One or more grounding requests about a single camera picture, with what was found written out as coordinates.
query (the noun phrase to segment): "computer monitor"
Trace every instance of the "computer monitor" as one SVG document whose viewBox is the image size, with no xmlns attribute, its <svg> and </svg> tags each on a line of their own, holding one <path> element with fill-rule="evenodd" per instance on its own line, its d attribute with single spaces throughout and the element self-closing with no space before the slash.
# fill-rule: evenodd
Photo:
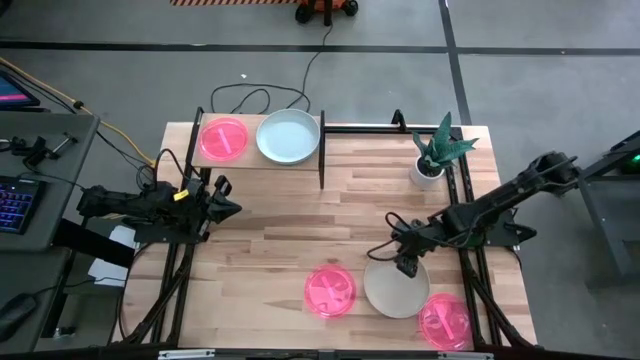
<svg viewBox="0 0 640 360">
<path fill-rule="evenodd" d="M 0 71 L 0 110 L 38 105 L 40 100 L 25 90 L 9 74 Z"/>
</svg>

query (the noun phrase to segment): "concrete floor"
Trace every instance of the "concrete floor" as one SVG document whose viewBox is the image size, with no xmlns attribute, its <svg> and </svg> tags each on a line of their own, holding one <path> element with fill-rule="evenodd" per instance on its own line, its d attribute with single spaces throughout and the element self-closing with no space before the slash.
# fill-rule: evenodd
<svg viewBox="0 0 640 360">
<path fill-rule="evenodd" d="M 458 46 L 640 46 L 633 0 L 449 0 Z M 319 44 L 320 19 L 293 21 L 293 5 L 174 8 L 151 0 L 31 0 L 0 18 L 1 39 L 211 44 Z M 336 15 L 330 45 L 444 46 L 437 0 L 362 0 L 355 18 Z M 0 55 L 157 152 L 168 121 L 209 109 L 213 88 L 242 81 L 300 88 L 311 53 L 165 53 L 0 50 Z M 503 180 L 555 149 L 587 166 L 638 130 L 638 57 L 460 56 L 474 125 L 488 125 Z M 231 110 L 242 91 L 221 93 Z M 311 112 L 330 121 L 387 122 L 400 108 L 412 123 L 459 114 L 447 54 L 327 53 L 309 74 Z M 273 92 L 272 110 L 293 96 Z M 263 99 L 248 102 L 258 111 Z M 126 147 L 116 136 L 114 142 Z M 107 176 L 100 169 L 108 166 Z M 96 141 L 79 182 L 134 191 L 135 170 Z M 78 197 L 72 199 L 74 204 Z M 67 216 L 75 218 L 74 210 Z M 518 221 L 538 229 L 522 247 L 523 275 L 539 343 L 549 349 L 640 357 L 640 289 L 590 292 L 585 281 L 611 266 L 577 192 L 540 195 Z"/>
</svg>

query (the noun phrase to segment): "keyboard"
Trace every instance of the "keyboard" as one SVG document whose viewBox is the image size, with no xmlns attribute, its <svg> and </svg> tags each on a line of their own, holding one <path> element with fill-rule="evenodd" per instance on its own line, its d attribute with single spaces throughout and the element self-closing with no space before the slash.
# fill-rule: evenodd
<svg viewBox="0 0 640 360">
<path fill-rule="evenodd" d="M 0 232 L 24 234 L 45 183 L 0 176 Z"/>
</svg>

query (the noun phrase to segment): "pink plastic lid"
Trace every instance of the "pink plastic lid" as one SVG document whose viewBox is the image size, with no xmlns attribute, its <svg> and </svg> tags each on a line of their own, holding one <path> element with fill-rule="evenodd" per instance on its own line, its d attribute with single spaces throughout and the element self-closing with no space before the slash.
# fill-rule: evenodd
<svg viewBox="0 0 640 360">
<path fill-rule="evenodd" d="M 469 349 L 469 311 L 458 297 L 447 293 L 431 296 L 419 319 L 424 336 L 439 350 Z"/>
<path fill-rule="evenodd" d="M 247 148 L 249 131 L 238 119 L 220 118 L 200 133 L 200 151 L 209 160 L 229 161 Z"/>
<path fill-rule="evenodd" d="M 356 301 L 356 284 L 351 274 L 337 265 L 317 268 L 304 285 L 309 309 L 322 317 L 344 315 Z"/>
</svg>

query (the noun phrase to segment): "paper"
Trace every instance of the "paper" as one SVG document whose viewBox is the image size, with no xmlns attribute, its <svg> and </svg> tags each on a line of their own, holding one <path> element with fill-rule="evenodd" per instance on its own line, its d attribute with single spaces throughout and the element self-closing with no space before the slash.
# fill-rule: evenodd
<svg viewBox="0 0 640 360">
<path fill-rule="evenodd" d="M 109 239 L 135 249 L 136 245 L 135 241 L 133 240 L 135 234 L 135 230 L 130 229 L 126 226 L 118 225 L 109 235 Z M 98 285 L 124 287 L 124 282 L 127 279 L 127 271 L 128 270 L 125 267 L 108 263 L 102 259 L 96 259 L 89 268 L 89 276 L 95 277 L 95 284 Z"/>
</svg>

